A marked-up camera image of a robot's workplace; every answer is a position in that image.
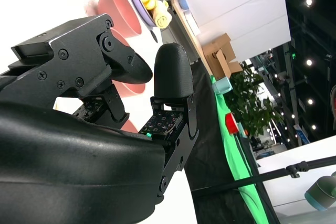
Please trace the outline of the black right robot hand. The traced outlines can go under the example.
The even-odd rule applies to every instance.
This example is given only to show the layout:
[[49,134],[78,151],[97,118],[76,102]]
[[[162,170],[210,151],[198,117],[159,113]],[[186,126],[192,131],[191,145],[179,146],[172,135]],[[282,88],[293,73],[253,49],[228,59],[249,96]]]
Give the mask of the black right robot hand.
[[199,131],[184,48],[155,66],[75,19],[12,48],[1,74],[1,223],[138,223],[153,214]]

